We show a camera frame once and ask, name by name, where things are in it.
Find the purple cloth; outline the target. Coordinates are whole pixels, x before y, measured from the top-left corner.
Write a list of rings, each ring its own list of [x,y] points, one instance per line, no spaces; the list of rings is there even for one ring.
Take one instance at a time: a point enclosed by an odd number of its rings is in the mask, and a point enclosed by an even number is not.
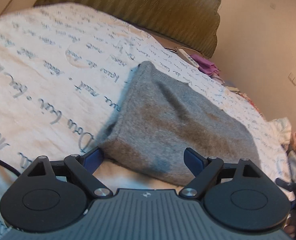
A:
[[[208,76],[213,74],[219,75],[220,70],[217,68],[215,63],[205,59],[204,57],[196,54],[190,55],[190,57],[198,64],[198,70]]]

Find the white crumpled garment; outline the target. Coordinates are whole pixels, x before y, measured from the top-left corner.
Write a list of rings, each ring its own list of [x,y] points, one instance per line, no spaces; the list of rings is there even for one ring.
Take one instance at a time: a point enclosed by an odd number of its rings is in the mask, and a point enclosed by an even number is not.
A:
[[[279,144],[281,146],[289,145],[292,131],[292,126],[289,119],[287,117],[273,119],[269,121],[268,124],[270,125],[273,134],[277,138]]]

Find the white script-print bedspread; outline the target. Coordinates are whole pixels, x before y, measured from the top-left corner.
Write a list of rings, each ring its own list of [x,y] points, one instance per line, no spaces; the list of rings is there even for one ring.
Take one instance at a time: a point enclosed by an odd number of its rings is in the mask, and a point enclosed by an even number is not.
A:
[[[223,160],[202,198],[183,198],[185,185],[107,157],[102,133],[145,61],[241,122],[260,164]],[[63,162],[97,147],[93,176],[112,197],[88,197]],[[277,177],[289,177],[286,153],[258,111],[150,34],[74,3],[0,17],[0,239],[288,239]]]

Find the white power strip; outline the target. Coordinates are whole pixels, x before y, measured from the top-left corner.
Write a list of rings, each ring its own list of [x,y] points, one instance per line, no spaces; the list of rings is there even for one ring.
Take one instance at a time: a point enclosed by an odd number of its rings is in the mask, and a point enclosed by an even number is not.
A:
[[[199,68],[199,64],[188,54],[186,53],[183,49],[177,49],[176,54],[185,62],[188,64],[194,66],[195,68]]]

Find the white wall light switch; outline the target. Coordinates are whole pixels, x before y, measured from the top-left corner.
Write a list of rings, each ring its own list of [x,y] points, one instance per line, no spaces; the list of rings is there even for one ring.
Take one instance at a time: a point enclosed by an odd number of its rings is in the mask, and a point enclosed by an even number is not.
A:
[[[292,83],[292,85],[296,86],[296,82],[295,82],[296,77],[295,77],[295,75],[293,73],[290,73],[288,75],[288,79]]]

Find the olive upholstered headboard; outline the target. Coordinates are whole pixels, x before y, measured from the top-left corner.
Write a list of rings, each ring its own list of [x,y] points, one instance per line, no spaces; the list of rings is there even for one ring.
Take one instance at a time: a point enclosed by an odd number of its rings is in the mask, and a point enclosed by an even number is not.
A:
[[[160,34],[212,57],[221,0],[36,0],[35,5],[73,2]]]

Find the grey and navy sweater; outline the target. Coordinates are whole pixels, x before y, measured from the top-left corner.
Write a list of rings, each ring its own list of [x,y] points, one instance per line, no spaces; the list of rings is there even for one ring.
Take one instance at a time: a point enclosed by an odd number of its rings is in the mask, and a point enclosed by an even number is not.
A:
[[[241,122],[149,61],[138,66],[99,147],[120,165],[177,186],[193,178],[184,164],[186,148],[227,163],[246,158],[260,164]]]

